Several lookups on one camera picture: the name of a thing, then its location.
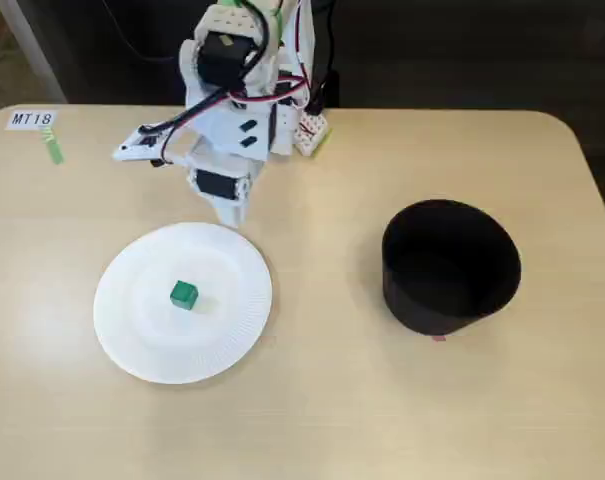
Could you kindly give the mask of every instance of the dark background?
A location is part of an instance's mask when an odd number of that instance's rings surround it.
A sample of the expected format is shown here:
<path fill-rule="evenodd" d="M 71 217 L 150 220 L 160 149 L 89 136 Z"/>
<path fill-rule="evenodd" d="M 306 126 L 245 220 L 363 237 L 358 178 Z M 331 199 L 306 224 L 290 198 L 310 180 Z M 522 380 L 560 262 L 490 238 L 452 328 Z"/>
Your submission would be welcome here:
<path fill-rule="evenodd" d="M 177 55 L 211 3 L 107 2 L 149 56 Z M 70 102 L 182 103 L 176 62 L 136 57 L 102 0 L 19 3 Z M 551 113 L 577 133 L 605 197 L 605 0 L 337 0 L 334 25 L 342 107 Z"/>

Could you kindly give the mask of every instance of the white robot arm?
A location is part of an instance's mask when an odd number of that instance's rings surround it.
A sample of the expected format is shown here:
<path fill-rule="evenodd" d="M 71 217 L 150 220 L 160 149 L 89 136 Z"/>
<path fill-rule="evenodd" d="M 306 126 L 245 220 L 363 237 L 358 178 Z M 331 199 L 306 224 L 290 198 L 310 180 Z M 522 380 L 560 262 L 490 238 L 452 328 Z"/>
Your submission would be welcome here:
<path fill-rule="evenodd" d="M 220 221 L 238 227 L 270 153 L 290 155 L 294 144 L 308 153 L 328 130 L 304 113 L 314 48 L 311 0 L 220 0 L 180 49 L 187 110 L 140 126 L 114 158 L 187 168 Z M 198 139 L 177 155 L 170 144 L 183 129 Z"/>

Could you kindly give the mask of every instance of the black wire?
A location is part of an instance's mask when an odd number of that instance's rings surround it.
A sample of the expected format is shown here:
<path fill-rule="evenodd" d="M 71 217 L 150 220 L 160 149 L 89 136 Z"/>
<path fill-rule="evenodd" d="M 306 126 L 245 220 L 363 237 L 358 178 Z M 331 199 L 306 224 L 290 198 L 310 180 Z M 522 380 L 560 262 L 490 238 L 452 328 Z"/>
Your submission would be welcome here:
<path fill-rule="evenodd" d="M 229 92 L 226 88 L 218 88 L 216 91 L 214 91 L 211 95 L 206 97 L 200 103 L 183 111 L 179 115 L 176 115 L 175 117 L 173 117 L 170 120 L 167 120 L 166 122 L 162 122 L 162 123 L 160 123 L 158 125 L 154 125 L 152 127 L 150 127 L 148 125 L 140 126 L 140 128 L 138 128 L 138 133 L 140 133 L 141 135 L 154 135 L 156 133 L 164 132 L 165 130 L 168 130 L 169 128 L 173 128 L 175 125 L 179 125 L 183 122 L 188 121 L 190 118 L 195 117 L 200 112 L 207 109 L 212 103 L 217 102 L 218 100 L 220 100 L 223 97 L 226 97 L 228 93 Z"/>
<path fill-rule="evenodd" d="M 258 22 L 260 23 L 260 28 L 262 29 L 262 42 L 258 47 L 258 51 L 255 55 L 253 55 L 253 58 L 249 60 L 249 63 L 246 64 L 246 67 L 242 72 L 242 79 L 244 80 L 244 78 L 249 74 L 249 72 L 253 70 L 253 68 L 255 68 L 258 63 L 260 63 L 260 60 L 262 60 L 264 54 L 266 53 L 266 49 L 269 46 L 270 40 L 269 24 L 267 23 L 266 17 L 262 13 L 262 10 L 253 5 L 249 0 L 238 0 L 238 2 L 249 12 L 251 12 L 254 17 L 257 17 Z"/>
<path fill-rule="evenodd" d="M 326 71 L 324 72 L 324 77 L 322 81 L 318 84 L 318 87 L 315 90 L 311 97 L 311 101 L 306 108 L 307 113 L 313 112 L 314 114 L 319 114 L 324 109 L 324 102 L 326 98 L 324 96 L 324 89 L 326 88 L 327 81 L 331 72 L 333 71 L 333 62 L 335 61 L 335 34 L 333 33 L 333 12 L 335 10 L 335 4 L 337 0 L 329 0 L 329 2 L 325 5 L 318 7 L 316 13 L 324 12 L 328 10 L 326 15 L 326 29 L 329 37 L 329 57 L 326 62 Z"/>
<path fill-rule="evenodd" d="M 260 23 L 260 27 L 262 28 L 262 42 L 258 47 L 257 53 L 253 56 L 253 58 L 251 58 L 249 63 L 247 63 L 244 71 L 242 72 L 242 79 L 244 79 L 249 74 L 249 72 L 253 70 L 253 68 L 260 62 L 260 60 L 262 60 L 264 54 L 266 53 L 266 49 L 269 45 L 269 24 L 267 23 L 262 11 L 255 5 L 253 5 L 253 3 L 251 3 L 249 0 L 238 0 L 238 2 L 247 10 L 249 10 L 250 13 L 257 17 Z M 216 91 L 214 91 L 211 95 L 206 97 L 197 105 L 194 105 L 193 107 L 189 108 L 188 110 L 185 110 L 181 114 L 173 117 L 170 120 L 167 120 L 166 122 L 162 122 L 153 127 L 149 127 L 148 125 L 142 125 L 140 128 L 138 128 L 138 133 L 140 133 L 141 135 L 153 135 L 156 133 L 164 132 L 169 128 L 174 128 L 176 125 L 180 125 L 188 121 L 189 119 L 195 117 L 200 112 L 208 108 L 212 103 L 215 103 L 221 98 L 226 97 L 228 93 L 229 91 L 226 88 L 218 88 Z M 171 134 L 169 134 L 166 143 L 168 143 L 170 137 Z"/>
<path fill-rule="evenodd" d="M 331 2 L 331 5 L 329 5 L 329 13 L 326 15 L 326 29 L 329 34 L 329 60 L 327 61 L 324 82 L 326 81 L 329 72 L 333 70 L 333 61 L 335 60 L 335 35 L 333 34 L 333 11 L 335 10 L 335 2 L 337 2 L 337 0 Z"/>
<path fill-rule="evenodd" d="M 120 24 L 118 23 L 118 19 L 115 17 L 115 14 L 113 13 L 113 10 L 111 10 L 111 7 L 109 7 L 109 4 L 106 3 L 106 0 L 102 0 L 102 5 L 104 5 L 106 12 L 109 14 L 109 17 L 111 17 L 111 20 L 113 21 L 113 25 L 115 25 L 115 29 L 117 30 L 118 35 L 120 36 L 120 39 L 122 40 L 122 42 L 140 60 L 149 62 L 149 63 L 168 63 L 168 62 L 173 61 L 176 58 L 175 55 L 170 56 L 170 57 L 150 57 L 150 56 L 141 54 L 140 51 L 133 46 L 133 44 L 129 41 L 129 39 L 124 34 L 122 27 L 120 27 Z"/>

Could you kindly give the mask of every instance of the black cup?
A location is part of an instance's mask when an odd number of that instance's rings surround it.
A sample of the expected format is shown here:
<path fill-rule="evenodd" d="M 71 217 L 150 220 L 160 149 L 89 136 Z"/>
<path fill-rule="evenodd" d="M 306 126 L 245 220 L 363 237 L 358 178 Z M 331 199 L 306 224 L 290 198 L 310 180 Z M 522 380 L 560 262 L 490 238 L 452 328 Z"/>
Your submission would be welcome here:
<path fill-rule="evenodd" d="M 502 309 L 520 284 L 509 234 L 489 215 L 451 200 L 407 207 L 382 241 L 384 299 L 405 326 L 448 335 Z"/>

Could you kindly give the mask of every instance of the green tape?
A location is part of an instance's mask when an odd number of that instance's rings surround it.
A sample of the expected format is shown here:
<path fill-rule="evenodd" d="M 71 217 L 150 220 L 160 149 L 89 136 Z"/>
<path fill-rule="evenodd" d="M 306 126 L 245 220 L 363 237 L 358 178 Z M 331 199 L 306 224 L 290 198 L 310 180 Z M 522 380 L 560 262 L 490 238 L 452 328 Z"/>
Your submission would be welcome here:
<path fill-rule="evenodd" d="M 42 140 L 46 145 L 47 150 L 49 151 L 49 156 L 51 157 L 51 161 L 55 165 L 60 165 L 64 163 L 64 155 L 62 155 L 62 150 L 60 149 L 60 145 L 58 144 L 58 139 L 55 138 L 55 133 L 53 133 L 53 129 L 51 127 L 44 127 L 41 130 Z"/>

